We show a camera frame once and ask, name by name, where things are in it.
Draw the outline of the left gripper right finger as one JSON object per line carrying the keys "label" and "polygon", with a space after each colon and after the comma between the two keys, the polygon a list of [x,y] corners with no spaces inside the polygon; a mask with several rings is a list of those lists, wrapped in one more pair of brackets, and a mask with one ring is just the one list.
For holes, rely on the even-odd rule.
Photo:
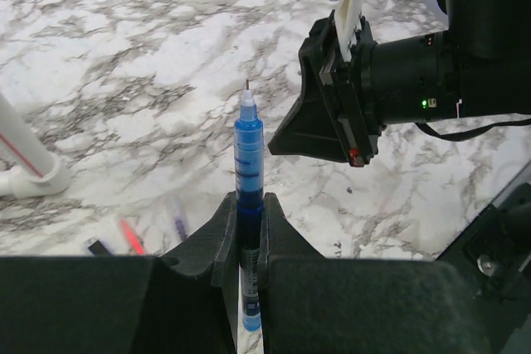
{"label": "left gripper right finger", "polygon": [[267,194],[258,291],[267,353],[515,353],[519,301],[476,297],[451,264],[328,259]]}

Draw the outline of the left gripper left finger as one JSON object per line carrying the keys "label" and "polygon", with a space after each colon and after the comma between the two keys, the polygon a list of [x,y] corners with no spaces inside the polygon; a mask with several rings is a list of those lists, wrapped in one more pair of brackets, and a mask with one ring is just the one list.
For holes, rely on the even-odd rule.
{"label": "left gripper left finger", "polygon": [[233,353],[236,198],[167,254],[4,256],[4,353]]}

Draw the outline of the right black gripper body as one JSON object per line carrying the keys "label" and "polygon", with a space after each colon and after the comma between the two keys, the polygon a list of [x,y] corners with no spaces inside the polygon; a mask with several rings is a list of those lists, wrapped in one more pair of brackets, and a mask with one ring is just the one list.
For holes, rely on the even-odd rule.
{"label": "right black gripper body", "polygon": [[339,49],[339,20],[331,13],[326,19],[322,50],[324,62],[319,83],[325,107],[337,134],[345,161],[365,167],[378,154],[378,139],[384,125],[378,120],[370,82],[370,59],[376,42],[365,17],[354,30],[354,45],[346,61]]}

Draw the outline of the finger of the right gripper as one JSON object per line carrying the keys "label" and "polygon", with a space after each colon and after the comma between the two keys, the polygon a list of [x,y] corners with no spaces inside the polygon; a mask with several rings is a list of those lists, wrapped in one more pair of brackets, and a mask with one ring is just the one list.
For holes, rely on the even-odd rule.
{"label": "finger of the right gripper", "polygon": [[322,95],[324,85],[319,72],[337,44],[332,17],[318,20],[311,27],[299,52],[300,95],[291,106],[268,149],[275,156],[303,156],[330,162],[347,162],[348,154],[337,133]]}

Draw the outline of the red pen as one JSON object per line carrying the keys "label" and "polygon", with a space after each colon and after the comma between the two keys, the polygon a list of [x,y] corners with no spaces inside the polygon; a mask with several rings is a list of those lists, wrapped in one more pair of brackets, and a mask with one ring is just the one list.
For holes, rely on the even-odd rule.
{"label": "red pen", "polygon": [[146,253],[144,245],[141,241],[141,239],[136,234],[136,231],[133,229],[133,227],[127,222],[126,219],[120,219],[119,220],[119,227],[124,235],[124,238],[126,239],[130,249],[136,254],[136,255],[144,255]]}

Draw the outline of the blue pen cap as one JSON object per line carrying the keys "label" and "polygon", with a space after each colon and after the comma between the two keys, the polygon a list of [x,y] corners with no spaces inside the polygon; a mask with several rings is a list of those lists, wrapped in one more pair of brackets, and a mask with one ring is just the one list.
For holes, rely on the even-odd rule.
{"label": "blue pen cap", "polygon": [[236,223],[240,245],[242,325],[248,332],[261,328],[257,262],[260,253],[261,217],[264,209],[263,122],[249,87],[240,98],[234,123]]}

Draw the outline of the purple pen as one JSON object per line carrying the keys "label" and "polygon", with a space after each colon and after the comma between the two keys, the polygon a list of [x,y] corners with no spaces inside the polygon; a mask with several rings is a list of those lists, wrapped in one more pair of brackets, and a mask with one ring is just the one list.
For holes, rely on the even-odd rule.
{"label": "purple pen", "polygon": [[183,204],[177,197],[170,199],[169,213],[178,238],[184,242],[188,238],[188,219]]}

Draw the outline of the white blue pen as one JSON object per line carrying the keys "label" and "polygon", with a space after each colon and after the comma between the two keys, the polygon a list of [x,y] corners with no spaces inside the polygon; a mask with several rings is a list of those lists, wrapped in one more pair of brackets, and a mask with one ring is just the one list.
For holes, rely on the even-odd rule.
{"label": "white blue pen", "polygon": [[113,256],[113,253],[101,240],[89,239],[85,242],[85,247],[93,256]]}

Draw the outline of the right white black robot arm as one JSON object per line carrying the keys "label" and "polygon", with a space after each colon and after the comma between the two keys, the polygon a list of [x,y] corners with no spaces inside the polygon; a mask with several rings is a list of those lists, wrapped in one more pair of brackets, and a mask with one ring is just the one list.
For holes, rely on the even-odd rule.
{"label": "right white black robot arm", "polygon": [[436,0],[449,27],[380,44],[360,14],[314,23],[300,52],[299,98],[269,142],[274,155],[363,167],[394,124],[432,134],[445,119],[520,114],[530,122],[530,0]]}

